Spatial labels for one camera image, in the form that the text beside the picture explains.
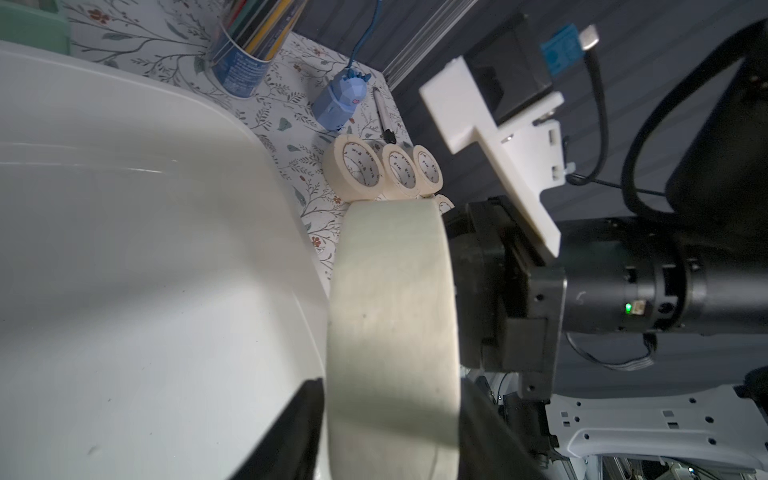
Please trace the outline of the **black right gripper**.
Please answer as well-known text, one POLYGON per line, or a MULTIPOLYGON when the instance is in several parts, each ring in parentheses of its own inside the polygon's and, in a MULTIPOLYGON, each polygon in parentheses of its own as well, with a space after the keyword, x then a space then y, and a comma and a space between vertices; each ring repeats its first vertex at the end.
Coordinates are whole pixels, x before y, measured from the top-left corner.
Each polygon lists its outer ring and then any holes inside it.
POLYGON ((519 397, 548 400, 567 286, 563 267, 505 196, 456 207, 443 222, 461 364, 515 373, 519 397))

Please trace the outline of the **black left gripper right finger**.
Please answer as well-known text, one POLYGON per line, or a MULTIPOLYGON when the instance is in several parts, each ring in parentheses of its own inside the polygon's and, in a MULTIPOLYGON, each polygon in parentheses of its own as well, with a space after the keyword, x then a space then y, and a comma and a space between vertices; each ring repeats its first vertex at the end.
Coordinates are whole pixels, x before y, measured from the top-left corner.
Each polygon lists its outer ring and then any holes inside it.
POLYGON ((458 479, 543 478, 496 405, 468 378, 461 380, 458 479))

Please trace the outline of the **cream masking tape roll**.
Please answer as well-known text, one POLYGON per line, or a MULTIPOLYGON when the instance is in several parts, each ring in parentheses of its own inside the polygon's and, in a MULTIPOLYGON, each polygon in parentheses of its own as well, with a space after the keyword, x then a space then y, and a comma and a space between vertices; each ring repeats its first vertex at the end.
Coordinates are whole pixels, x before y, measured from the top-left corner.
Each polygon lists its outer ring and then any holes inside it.
POLYGON ((443 187, 443 174, 440 165, 432 153, 421 145, 415 145, 411 158, 415 166, 416 187, 419 195, 429 197, 443 187))
POLYGON ((382 195, 386 200, 412 200, 419 195, 415 165, 397 145, 386 144, 380 152, 384 171, 382 195))
POLYGON ((433 199, 437 203, 438 209, 439 209, 441 214, 445 214, 445 213, 447 213, 450 210, 455 208, 453 202, 449 198, 447 198, 446 196, 444 196, 442 194, 434 195, 433 199))
POLYGON ((326 149, 322 173, 346 203, 376 200, 384 190, 383 166, 377 153, 360 137, 342 134, 326 149))
POLYGON ((353 203, 330 285, 326 412, 336 479, 454 479, 460 361, 432 199, 353 203))

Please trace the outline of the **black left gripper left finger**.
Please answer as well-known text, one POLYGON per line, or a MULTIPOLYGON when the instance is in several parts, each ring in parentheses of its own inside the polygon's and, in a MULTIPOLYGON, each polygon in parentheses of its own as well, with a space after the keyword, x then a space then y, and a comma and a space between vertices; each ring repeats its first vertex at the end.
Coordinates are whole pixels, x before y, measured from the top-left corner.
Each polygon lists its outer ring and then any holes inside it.
POLYGON ((304 381, 231 479, 313 479, 325 396, 321 378, 304 381))

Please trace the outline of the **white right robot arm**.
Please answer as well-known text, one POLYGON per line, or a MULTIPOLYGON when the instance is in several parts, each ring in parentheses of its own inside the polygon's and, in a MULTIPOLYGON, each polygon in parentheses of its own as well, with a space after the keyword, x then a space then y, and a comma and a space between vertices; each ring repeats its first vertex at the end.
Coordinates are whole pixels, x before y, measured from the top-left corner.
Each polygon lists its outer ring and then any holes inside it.
POLYGON ((505 194, 443 216, 460 361, 517 375, 493 400, 461 383, 463 479, 538 479, 541 460, 662 458, 712 476, 767 467, 767 373, 686 395, 556 395, 559 346, 576 333, 637 333, 651 363, 658 338, 767 330, 767 23, 724 40, 653 110, 625 158, 629 215, 555 222, 542 191, 572 183, 553 117, 552 64, 517 14, 420 90, 452 152, 478 144, 505 194), (646 205, 636 163, 690 95, 735 67, 670 176, 668 211, 646 205))

